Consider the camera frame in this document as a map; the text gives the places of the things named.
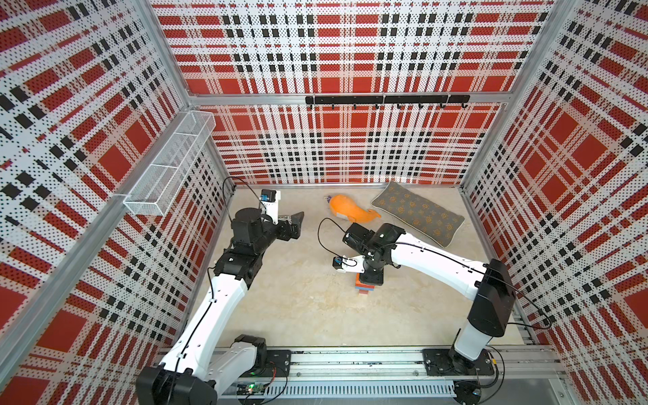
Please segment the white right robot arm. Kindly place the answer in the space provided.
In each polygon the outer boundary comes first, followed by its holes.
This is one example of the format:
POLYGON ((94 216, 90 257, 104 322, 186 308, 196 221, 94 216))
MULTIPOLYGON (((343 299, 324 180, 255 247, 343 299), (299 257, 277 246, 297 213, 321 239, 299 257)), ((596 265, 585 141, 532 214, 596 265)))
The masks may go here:
POLYGON ((516 293, 502 262, 493 259, 481 263, 462 258, 431 246, 394 224, 383 224, 378 231, 351 224, 343 243, 357 255, 335 255, 332 266, 342 273, 357 273, 365 284, 382 285, 386 266, 412 268, 472 302, 467 320, 448 353, 456 370, 473 368, 491 340, 505 335, 516 293))

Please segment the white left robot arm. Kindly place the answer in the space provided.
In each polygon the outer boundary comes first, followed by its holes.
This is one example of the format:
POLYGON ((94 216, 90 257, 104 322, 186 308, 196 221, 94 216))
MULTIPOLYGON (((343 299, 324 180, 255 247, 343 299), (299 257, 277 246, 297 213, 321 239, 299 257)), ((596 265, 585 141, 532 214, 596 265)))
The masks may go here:
POLYGON ((172 349, 157 366, 136 379, 141 404, 215 404, 240 376, 263 369, 267 346, 262 337, 241 335, 213 361, 225 326, 251 288, 275 241, 300 238, 305 214, 271 216, 258 208, 239 210, 231 222, 231 244, 216 262, 210 288, 172 349))

